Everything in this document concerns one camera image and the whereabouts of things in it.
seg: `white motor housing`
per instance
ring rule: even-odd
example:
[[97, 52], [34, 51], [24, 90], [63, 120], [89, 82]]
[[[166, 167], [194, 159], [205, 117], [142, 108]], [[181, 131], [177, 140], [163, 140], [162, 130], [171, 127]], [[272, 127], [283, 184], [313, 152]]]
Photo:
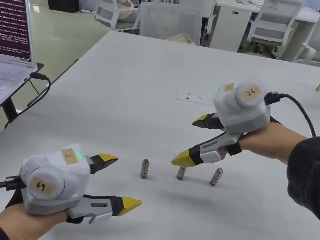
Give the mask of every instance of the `white motor housing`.
[[22, 189], [26, 212], [46, 216], [76, 207], [90, 173], [78, 144], [25, 160], [19, 175], [26, 185]]
[[255, 132], [270, 122], [271, 107], [266, 106], [268, 90], [257, 78], [221, 87], [214, 99], [217, 115], [230, 134]]

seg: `metal spring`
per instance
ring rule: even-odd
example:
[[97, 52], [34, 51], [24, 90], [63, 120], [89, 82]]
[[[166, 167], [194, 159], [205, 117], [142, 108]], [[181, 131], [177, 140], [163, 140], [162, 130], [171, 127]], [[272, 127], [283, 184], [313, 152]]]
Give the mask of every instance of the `metal spring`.
[[146, 179], [148, 177], [148, 171], [149, 171], [149, 160], [145, 159], [142, 162], [142, 167], [141, 167], [141, 178]]
[[178, 179], [179, 181], [182, 181], [184, 179], [186, 171], [187, 171], [187, 167], [181, 166], [179, 168], [178, 174], [176, 175], [176, 179]]
[[218, 169], [215, 171], [214, 176], [213, 176], [213, 178], [212, 178], [211, 181], [210, 181], [210, 185], [211, 185], [212, 187], [217, 186], [217, 183], [218, 183], [219, 180], [221, 179], [222, 174], [224, 174], [224, 170], [223, 170], [222, 168], [218, 168]]

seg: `laptop keyboard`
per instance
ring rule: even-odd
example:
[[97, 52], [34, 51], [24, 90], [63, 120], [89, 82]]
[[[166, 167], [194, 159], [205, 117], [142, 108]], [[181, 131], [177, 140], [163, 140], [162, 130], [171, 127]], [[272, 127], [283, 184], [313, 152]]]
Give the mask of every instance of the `laptop keyboard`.
[[0, 95], [20, 84], [25, 75], [25, 70], [8, 71], [0, 69]]

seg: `human hand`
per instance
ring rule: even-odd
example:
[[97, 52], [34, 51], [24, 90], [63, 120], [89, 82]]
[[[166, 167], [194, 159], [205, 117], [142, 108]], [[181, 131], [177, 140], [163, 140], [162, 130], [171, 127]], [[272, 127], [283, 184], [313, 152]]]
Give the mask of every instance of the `human hand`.
[[23, 204], [17, 204], [0, 213], [0, 227], [10, 240], [38, 240], [67, 218], [66, 212], [48, 216], [29, 215]]
[[279, 123], [271, 122], [264, 129], [245, 135], [239, 140], [239, 144], [243, 150], [277, 159], [288, 165], [290, 154], [296, 145], [306, 139]]

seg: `beige bag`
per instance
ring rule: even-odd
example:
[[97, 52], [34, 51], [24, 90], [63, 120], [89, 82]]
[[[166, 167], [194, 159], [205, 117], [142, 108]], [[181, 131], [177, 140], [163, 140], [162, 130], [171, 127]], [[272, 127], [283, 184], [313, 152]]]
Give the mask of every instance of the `beige bag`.
[[192, 38], [188, 34], [185, 34], [185, 33], [182, 33], [182, 34], [179, 34], [176, 36], [172, 36], [166, 40], [170, 41], [170, 42], [189, 44], [189, 45], [196, 46], [196, 44], [192, 41]]

